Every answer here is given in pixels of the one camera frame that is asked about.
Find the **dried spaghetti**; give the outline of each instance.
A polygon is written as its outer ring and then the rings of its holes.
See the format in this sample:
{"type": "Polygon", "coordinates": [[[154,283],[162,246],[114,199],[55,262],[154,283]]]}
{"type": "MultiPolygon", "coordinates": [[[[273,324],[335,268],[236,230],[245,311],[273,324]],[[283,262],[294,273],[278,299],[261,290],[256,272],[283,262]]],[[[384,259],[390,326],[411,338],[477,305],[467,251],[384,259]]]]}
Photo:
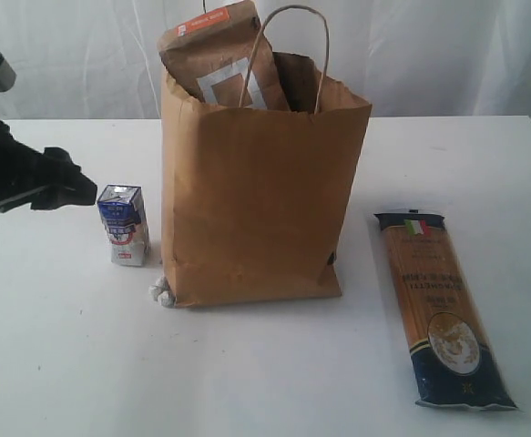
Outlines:
{"type": "Polygon", "coordinates": [[[509,410],[444,218],[377,214],[409,342],[420,405],[509,410]]]}

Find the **white tabletop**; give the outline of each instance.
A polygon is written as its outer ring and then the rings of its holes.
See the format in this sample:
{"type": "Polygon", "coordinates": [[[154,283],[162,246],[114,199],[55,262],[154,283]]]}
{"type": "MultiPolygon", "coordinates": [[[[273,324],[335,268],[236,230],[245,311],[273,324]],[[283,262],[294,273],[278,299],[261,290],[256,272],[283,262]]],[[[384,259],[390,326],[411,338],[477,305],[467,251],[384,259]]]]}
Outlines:
{"type": "Polygon", "coordinates": [[[168,310],[157,120],[13,121],[84,172],[141,185],[147,267],[109,262],[97,208],[0,215],[0,436],[531,436],[531,121],[376,118],[338,251],[343,297],[168,310]],[[373,213],[438,209],[520,412],[436,411],[417,389],[373,213]]]}

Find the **paper bag handle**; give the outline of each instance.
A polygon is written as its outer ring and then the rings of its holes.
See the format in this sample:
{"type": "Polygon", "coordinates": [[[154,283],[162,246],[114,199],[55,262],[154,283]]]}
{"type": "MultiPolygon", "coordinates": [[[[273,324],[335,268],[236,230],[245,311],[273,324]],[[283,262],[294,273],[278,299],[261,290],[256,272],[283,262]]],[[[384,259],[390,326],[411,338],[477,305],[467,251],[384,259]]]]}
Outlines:
{"type": "Polygon", "coordinates": [[[312,14],[316,14],[323,21],[323,27],[326,32],[326,54],[323,60],[322,77],[320,77],[320,84],[318,85],[318,94],[316,96],[316,108],[314,109],[313,113],[317,114],[318,112],[320,112],[320,96],[322,95],[323,82],[326,79],[326,72],[328,71],[328,59],[330,57],[330,31],[328,30],[328,23],[326,22],[325,16],[323,16],[320,12],[316,11],[314,8],[309,7],[309,6],[304,6],[304,5],[287,5],[287,6],[282,6],[278,9],[275,9],[273,12],[269,14],[267,19],[261,26],[261,29],[259,29],[259,33],[257,34],[257,37],[255,38],[255,44],[253,45],[253,50],[250,52],[249,66],[247,67],[247,74],[245,75],[245,82],[243,84],[243,89],[240,92],[239,107],[243,106],[243,101],[245,100],[245,96],[247,95],[247,87],[249,86],[250,72],[252,71],[253,64],[255,63],[255,58],[257,57],[257,48],[259,47],[259,43],[261,42],[261,39],[263,38],[265,27],[267,27],[267,25],[269,24],[269,22],[274,16],[276,16],[280,12],[287,11],[288,9],[302,9],[304,11],[311,12],[312,14]]]}

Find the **white backdrop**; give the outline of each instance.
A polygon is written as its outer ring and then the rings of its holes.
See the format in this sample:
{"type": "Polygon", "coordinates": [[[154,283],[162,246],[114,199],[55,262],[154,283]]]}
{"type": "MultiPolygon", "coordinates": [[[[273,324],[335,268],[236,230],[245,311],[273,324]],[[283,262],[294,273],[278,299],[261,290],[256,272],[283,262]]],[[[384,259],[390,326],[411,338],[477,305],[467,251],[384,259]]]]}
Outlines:
{"type": "MultiPolygon", "coordinates": [[[[330,74],[374,116],[531,116],[531,0],[299,1],[328,18],[330,74]]],[[[261,21],[294,2],[256,0],[261,21]]],[[[156,41],[201,13],[201,0],[0,0],[0,51],[18,74],[0,117],[158,117],[156,41]]],[[[322,61],[313,15],[281,15],[267,36],[322,61]]]]}

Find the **italian flag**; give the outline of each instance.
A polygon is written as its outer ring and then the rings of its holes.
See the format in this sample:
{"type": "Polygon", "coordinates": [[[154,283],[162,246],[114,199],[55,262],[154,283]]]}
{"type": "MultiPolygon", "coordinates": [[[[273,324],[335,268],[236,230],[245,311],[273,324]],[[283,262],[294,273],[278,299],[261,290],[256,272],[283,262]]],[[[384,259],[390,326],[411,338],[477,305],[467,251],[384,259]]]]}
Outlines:
{"type": "Polygon", "coordinates": [[[404,225],[410,235],[429,235],[429,228],[427,228],[425,220],[405,220],[404,225]]]}

